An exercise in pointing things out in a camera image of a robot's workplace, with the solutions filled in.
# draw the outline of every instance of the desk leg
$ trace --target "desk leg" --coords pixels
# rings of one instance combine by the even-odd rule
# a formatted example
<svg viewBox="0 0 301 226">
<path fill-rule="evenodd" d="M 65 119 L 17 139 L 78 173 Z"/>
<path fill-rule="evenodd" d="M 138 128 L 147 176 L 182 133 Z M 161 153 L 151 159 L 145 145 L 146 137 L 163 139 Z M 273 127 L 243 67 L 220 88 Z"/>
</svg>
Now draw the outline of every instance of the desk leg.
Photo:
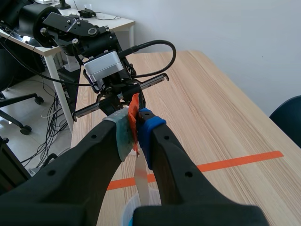
<svg viewBox="0 0 301 226">
<path fill-rule="evenodd" d="M 128 30 L 128 36 L 130 40 L 130 47 L 134 46 L 134 26 L 131 26 Z"/>
<path fill-rule="evenodd" d="M 58 77 L 58 73 L 56 71 L 55 62 L 53 60 L 53 55 L 45 56 L 45 61 L 46 61 L 51 78 L 60 80 L 60 78 Z M 58 99 L 60 100 L 60 104 L 62 106 L 64 115 L 66 117 L 69 129 L 72 133 L 73 132 L 73 119 L 72 119 L 71 112 L 70 112 L 70 109 L 69 109 L 64 91 L 63 91 L 63 87 L 62 87 L 61 83 L 58 83 L 55 81 L 53 82 L 53 84 L 55 86 L 55 90 L 56 90 Z"/>
</svg>

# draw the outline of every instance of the orange object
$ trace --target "orange object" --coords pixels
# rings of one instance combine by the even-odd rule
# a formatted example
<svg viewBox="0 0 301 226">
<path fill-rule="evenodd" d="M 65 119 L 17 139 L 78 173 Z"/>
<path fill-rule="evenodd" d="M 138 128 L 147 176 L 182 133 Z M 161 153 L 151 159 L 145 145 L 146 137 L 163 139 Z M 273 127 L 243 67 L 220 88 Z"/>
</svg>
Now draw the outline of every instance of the orange object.
<svg viewBox="0 0 301 226">
<path fill-rule="evenodd" d="M 235 158 L 235 159 L 227 159 L 227 160 L 223 160 L 223 161 L 215 161 L 215 162 L 205 163 L 205 164 L 198 165 L 197 167 L 201 172 L 207 172 L 207 171 L 219 170 L 219 169 L 223 169 L 223 168 L 239 166 L 239 165 L 249 164 L 252 162 L 259 162 L 259 161 L 281 158 L 281 157 L 284 157 L 284 155 L 280 151 L 272 151 L 272 152 L 266 152 L 266 153 L 261 153 L 261 154 L 253 154 L 250 156 L 239 157 L 239 158 Z M 147 182 L 150 183 L 150 182 L 154 182 L 154 181 L 156 181 L 155 175 L 148 174 Z M 107 190 L 109 191 L 109 190 L 119 189 L 119 188 L 123 188 L 123 187 L 130 187 L 130 186 L 134 186 L 135 184 L 136 183 L 135 183 L 134 178 L 113 180 L 110 182 Z"/>
<path fill-rule="evenodd" d="M 128 108 L 128 121 L 130 123 L 130 128 L 135 142 L 133 146 L 133 150 L 137 152 L 137 154 L 139 155 L 138 136 L 137 136 L 137 128 L 136 128 L 136 117 L 138 113 L 139 113 L 139 93 L 136 93 L 133 95 L 132 101 Z"/>
</svg>

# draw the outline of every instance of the white desk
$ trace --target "white desk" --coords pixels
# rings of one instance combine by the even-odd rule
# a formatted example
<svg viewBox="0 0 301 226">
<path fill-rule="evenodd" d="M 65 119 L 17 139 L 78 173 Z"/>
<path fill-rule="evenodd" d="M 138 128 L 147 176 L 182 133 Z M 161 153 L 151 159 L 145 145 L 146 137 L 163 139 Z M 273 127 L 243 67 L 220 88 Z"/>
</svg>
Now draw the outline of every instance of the white desk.
<svg viewBox="0 0 301 226">
<path fill-rule="evenodd" d="M 78 11 L 75 9 L 65 9 L 65 10 L 60 10 L 61 14 L 63 16 L 68 16 L 70 14 L 77 14 L 78 15 Z M 98 17 L 101 17 L 103 19 L 111 19 L 114 18 L 115 16 L 112 15 L 107 15 L 107 14 L 98 14 Z M 87 19 L 90 23 L 97 25 L 99 27 L 101 26 L 105 26 L 107 25 L 111 30 L 113 31 L 124 31 L 126 29 L 129 30 L 129 39 L 130 39 L 130 46 L 134 45 L 134 24 L 135 21 L 133 20 L 128 20 L 128 19 L 124 19 L 124 18 L 120 18 L 117 20 L 97 20 L 95 18 L 90 18 Z M 59 80 L 59 76 L 56 70 L 56 66 L 53 60 L 53 57 L 56 53 L 59 53 L 61 51 L 61 49 L 59 47 L 54 47 L 54 48 L 44 48 L 44 47 L 36 47 L 34 48 L 34 46 L 28 45 L 18 39 L 15 39 L 13 37 L 10 37 L 7 33 L 3 32 L 2 30 L 0 30 L 0 36 L 7 38 L 27 49 L 33 50 L 34 52 L 44 56 L 46 64 L 47 64 L 47 68 L 49 70 L 50 76 L 53 79 L 57 79 Z M 55 87 L 55 91 L 57 93 L 57 96 L 60 100 L 64 115 L 66 117 L 69 129 L 71 131 L 71 133 L 73 132 L 73 119 L 71 116 L 71 112 L 69 110 L 68 107 L 68 103 L 62 88 L 61 83 L 58 82 L 53 82 L 54 87 Z"/>
</svg>

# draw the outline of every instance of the office chair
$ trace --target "office chair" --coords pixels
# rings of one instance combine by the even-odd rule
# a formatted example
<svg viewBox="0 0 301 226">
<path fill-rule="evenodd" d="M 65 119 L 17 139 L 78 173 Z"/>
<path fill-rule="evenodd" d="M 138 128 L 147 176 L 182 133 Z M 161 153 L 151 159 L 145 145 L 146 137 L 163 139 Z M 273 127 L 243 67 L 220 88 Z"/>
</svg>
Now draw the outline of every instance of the office chair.
<svg viewBox="0 0 301 226">
<path fill-rule="evenodd" d="M 269 118 L 301 148 L 301 96 L 285 101 Z"/>
<path fill-rule="evenodd" d="M 44 102 L 43 98 L 39 97 L 36 93 L 10 99 L 5 98 L 2 91 L 9 87 L 14 79 L 14 75 L 22 71 L 20 70 L 22 69 L 22 66 L 20 66 L 21 65 L 9 53 L 7 53 L 5 49 L 0 49 L 0 108 L 30 98 L 35 98 L 34 101 L 39 105 Z M 24 135 L 28 135 L 32 130 L 30 126 L 23 126 L 21 122 L 14 119 L 2 110 L 0 110 L 0 117 L 20 127 L 20 132 Z"/>
</svg>

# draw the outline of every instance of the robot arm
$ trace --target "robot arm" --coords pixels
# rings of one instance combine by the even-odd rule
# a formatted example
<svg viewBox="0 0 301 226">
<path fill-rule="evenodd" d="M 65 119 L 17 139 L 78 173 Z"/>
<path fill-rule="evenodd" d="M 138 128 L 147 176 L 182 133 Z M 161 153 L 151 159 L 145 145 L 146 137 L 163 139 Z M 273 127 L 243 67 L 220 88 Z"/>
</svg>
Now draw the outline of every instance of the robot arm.
<svg viewBox="0 0 301 226">
<path fill-rule="evenodd" d="M 24 3 L 19 10 L 18 25 L 15 23 L 15 27 L 12 28 L 11 24 L 5 23 L 7 18 L 4 18 L 6 28 L 14 30 L 21 36 L 34 38 L 41 46 L 59 46 L 65 54 L 75 56 L 79 64 L 84 67 L 84 76 L 91 88 L 98 94 L 93 105 L 73 113 L 75 121 L 77 117 L 97 109 L 110 115 L 128 105 L 135 93 L 140 93 L 141 108 L 144 108 L 142 90 L 165 79 L 168 80 L 165 73 L 159 74 L 167 70 L 175 61 L 176 50 L 172 43 L 155 40 L 123 51 L 115 33 L 108 26 L 98 27 L 73 16 L 62 16 L 55 7 L 23 1 L 27 3 Z M 155 44 L 164 44 L 172 48 L 171 62 L 160 71 L 137 76 L 126 56 Z M 82 62 L 79 55 L 87 58 L 88 61 Z M 151 75 L 156 76 L 145 82 L 137 80 L 139 77 Z"/>
</svg>

